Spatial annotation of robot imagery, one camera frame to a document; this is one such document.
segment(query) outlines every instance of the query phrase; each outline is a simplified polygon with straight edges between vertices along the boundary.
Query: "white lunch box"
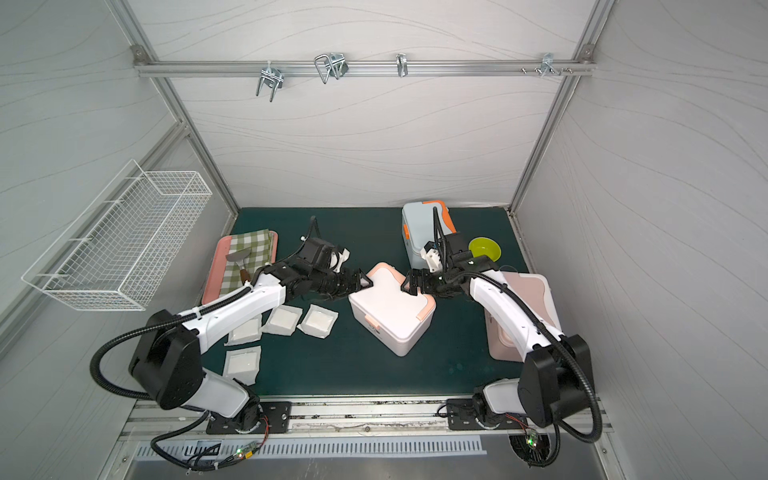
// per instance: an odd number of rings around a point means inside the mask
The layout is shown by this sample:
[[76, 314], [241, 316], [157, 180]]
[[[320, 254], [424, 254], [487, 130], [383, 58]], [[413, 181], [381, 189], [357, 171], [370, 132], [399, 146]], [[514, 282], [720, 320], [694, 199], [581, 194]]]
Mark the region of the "white lunch box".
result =
[[368, 272], [373, 286], [349, 296], [355, 318], [396, 355], [404, 356], [432, 322], [435, 299], [400, 291], [406, 278], [386, 263]]
[[435, 241], [432, 208], [437, 207], [440, 216], [442, 232], [445, 235], [456, 233], [448, 208], [440, 200], [413, 202], [402, 208], [402, 239], [406, 242], [406, 251], [411, 268], [428, 268], [427, 261], [422, 258], [422, 248], [427, 242]]

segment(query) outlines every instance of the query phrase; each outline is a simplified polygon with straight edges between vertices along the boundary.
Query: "white wall panel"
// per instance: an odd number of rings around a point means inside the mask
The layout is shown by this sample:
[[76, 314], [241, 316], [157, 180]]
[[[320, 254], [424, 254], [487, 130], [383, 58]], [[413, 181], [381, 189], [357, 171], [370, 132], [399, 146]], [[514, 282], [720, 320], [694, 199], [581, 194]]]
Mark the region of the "white wall panel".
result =
[[518, 212], [628, 478], [768, 471], [766, 25], [618, 3]]
[[174, 124], [98, 0], [0, 6], [0, 312], [19, 277]]
[[[27, 267], [174, 119], [151, 81], [137, 77], [102, 0], [2, 2], [0, 45], [1, 312], [25, 288]], [[190, 154], [182, 145], [161, 168], [206, 175]], [[214, 194], [149, 311], [197, 300], [228, 217]], [[0, 478], [98, 476], [133, 401], [97, 387], [88, 363], [102, 343], [146, 320], [146, 312], [81, 313], [53, 300], [41, 307], [0, 360]], [[131, 385], [133, 347], [104, 361], [122, 385]]]
[[573, 54], [594, 0], [130, 0], [162, 60], [422, 60]]
[[439, 197], [509, 202], [549, 111], [554, 78], [286, 80], [174, 86], [243, 207], [387, 207]]

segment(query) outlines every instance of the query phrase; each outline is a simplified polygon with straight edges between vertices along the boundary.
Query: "black mounting plate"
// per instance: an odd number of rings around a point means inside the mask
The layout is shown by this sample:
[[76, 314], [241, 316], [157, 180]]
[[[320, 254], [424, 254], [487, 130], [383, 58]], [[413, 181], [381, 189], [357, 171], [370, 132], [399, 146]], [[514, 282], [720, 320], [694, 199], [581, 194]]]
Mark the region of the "black mounting plate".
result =
[[[290, 420], [291, 402], [261, 402], [266, 420], [270, 423], [271, 433], [285, 433], [288, 431]], [[261, 422], [251, 433], [264, 433], [264, 423]], [[239, 435], [229, 419], [214, 414], [214, 419], [208, 421], [205, 429], [208, 435]]]
[[[448, 428], [451, 430], [522, 430], [523, 428], [515, 420], [500, 415], [501, 422], [498, 427], [483, 428], [475, 417], [472, 399], [448, 399], [445, 402], [445, 410], [448, 413]], [[523, 415], [512, 414], [515, 418], [525, 423]]]

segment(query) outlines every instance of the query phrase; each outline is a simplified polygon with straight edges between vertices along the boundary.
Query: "green checkered cloth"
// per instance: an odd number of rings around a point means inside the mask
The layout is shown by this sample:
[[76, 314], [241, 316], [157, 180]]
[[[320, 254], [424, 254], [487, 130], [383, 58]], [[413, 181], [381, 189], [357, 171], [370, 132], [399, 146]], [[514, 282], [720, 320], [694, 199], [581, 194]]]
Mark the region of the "green checkered cloth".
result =
[[[272, 260], [272, 234], [269, 230], [259, 230], [257, 232], [242, 233], [233, 235], [230, 242], [230, 252], [235, 253], [243, 248], [250, 248], [250, 255], [244, 260], [245, 269], [253, 277], [257, 268], [269, 263]], [[240, 282], [240, 268], [233, 262], [227, 262], [227, 269], [224, 271], [224, 280], [221, 282], [219, 296], [227, 295], [233, 290], [242, 287]]]

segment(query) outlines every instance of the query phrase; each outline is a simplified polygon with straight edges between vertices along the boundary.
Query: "wire basket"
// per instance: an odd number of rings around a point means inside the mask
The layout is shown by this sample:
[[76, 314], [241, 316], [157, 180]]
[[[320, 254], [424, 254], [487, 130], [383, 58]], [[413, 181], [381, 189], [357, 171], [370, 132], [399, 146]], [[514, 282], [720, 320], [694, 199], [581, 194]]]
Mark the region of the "wire basket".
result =
[[210, 196], [196, 171], [132, 161], [22, 280], [75, 310], [144, 310]]

